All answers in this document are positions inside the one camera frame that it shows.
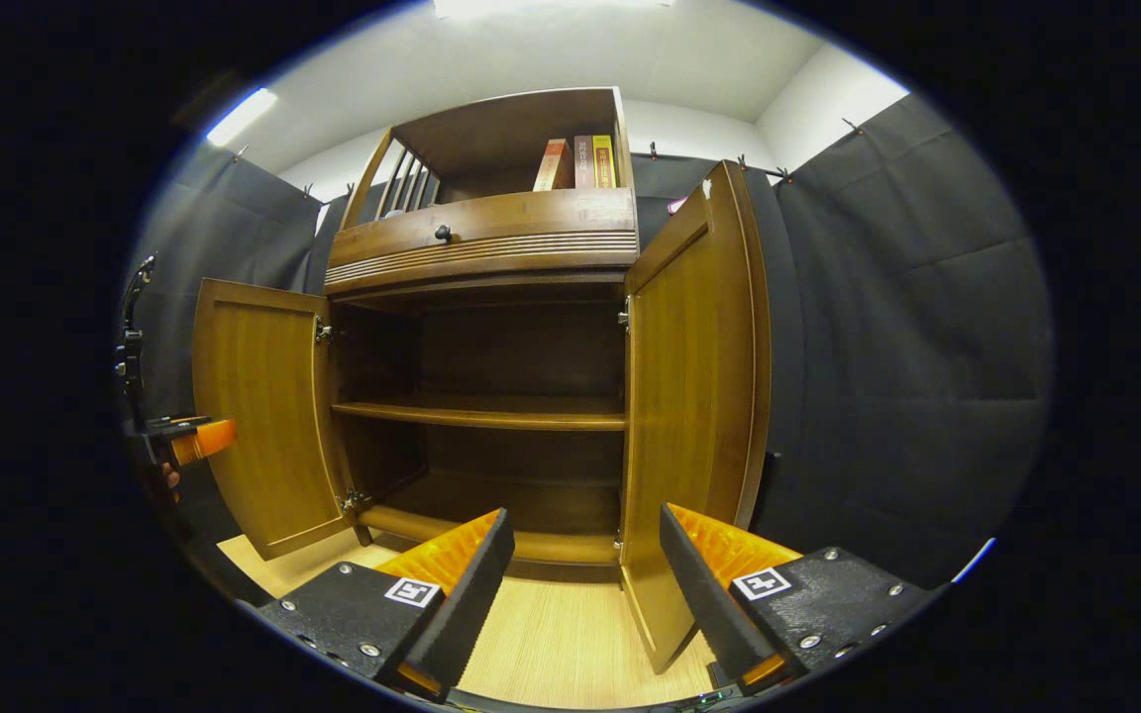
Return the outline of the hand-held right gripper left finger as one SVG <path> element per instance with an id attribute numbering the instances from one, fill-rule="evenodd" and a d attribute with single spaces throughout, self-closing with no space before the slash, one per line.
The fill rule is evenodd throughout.
<path id="1" fill-rule="evenodd" d="M 291 645 L 371 684 L 443 703 L 461 681 L 515 551 L 503 509 L 385 564 L 341 560 L 259 607 Z"/>

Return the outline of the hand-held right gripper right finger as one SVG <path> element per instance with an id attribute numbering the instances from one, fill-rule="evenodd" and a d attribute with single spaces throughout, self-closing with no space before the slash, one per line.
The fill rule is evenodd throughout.
<path id="1" fill-rule="evenodd" d="M 743 694 L 827 675 L 938 597 L 845 548 L 801 556 L 675 504 L 659 509 L 659 543 L 694 623 Z"/>

